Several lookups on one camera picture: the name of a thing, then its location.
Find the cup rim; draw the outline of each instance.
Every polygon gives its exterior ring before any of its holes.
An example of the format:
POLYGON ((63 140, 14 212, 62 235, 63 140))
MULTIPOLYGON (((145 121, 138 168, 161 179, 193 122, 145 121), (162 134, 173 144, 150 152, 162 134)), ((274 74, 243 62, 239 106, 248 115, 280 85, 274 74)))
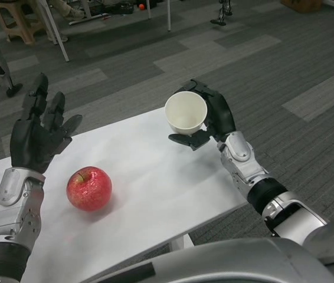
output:
POLYGON ((198 126, 202 125, 203 122, 205 121, 206 117, 208 115, 208 106, 207 106, 207 103, 206 101, 201 97, 199 96, 197 93, 193 92, 193 91, 189 91, 189 90, 183 90, 183 91, 179 91, 178 93, 174 93, 173 95, 170 96, 169 99, 167 99, 167 102, 165 104, 165 116, 166 116, 166 119, 167 119, 167 122, 172 125, 173 127, 177 128, 177 129, 180 129, 180 130, 192 130, 194 128, 197 128, 198 126), (197 123, 195 126, 193 127, 189 127, 189 128, 180 128, 180 127, 177 127, 175 126, 173 123, 171 123, 171 121, 168 119, 168 116, 167 116, 167 113, 166 113, 166 106, 167 104, 169 103, 169 100, 174 97, 175 95, 179 94, 179 93, 192 93, 194 94, 195 96, 199 97, 201 99, 201 101, 205 104, 205 115, 204 115, 204 118, 202 119, 201 122, 197 123))

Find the cardboard box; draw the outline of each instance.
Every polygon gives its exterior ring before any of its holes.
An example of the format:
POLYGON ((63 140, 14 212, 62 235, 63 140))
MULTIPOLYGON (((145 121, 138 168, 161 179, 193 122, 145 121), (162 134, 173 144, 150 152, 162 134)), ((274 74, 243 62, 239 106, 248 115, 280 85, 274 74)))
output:
POLYGON ((322 0, 281 0, 281 3, 299 13, 318 11, 322 7, 322 0))

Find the white paper cup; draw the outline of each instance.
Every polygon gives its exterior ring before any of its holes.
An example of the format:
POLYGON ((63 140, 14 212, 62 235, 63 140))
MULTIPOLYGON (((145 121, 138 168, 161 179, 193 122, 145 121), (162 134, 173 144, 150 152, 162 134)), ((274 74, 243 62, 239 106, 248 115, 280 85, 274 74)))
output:
POLYGON ((181 91, 167 100, 165 113, 175 133, 190 135, 201 128, 207 117, 208 107, 197 93, 181 91))

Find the apple stem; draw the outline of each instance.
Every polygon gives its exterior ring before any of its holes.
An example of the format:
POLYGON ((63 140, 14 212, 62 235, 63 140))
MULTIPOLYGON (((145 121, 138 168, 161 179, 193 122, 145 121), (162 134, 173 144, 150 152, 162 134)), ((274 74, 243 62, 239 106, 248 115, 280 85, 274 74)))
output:
POLYGON ((81 176, 82 177, 82 181, 84 181, 84 177, 81 174, 79 174, 79 173, 78 173, 78 175, 81 176))

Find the red apple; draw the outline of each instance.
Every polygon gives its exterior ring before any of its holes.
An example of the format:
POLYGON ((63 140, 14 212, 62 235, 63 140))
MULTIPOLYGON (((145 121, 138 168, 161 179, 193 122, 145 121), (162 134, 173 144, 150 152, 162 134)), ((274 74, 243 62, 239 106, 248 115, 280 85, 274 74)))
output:
POLYGON ((106 172, 90 166, 76 171, 70 177, 66 192, 73 206, 85 211, 94 211, 108 203, 112 183, 106 172))

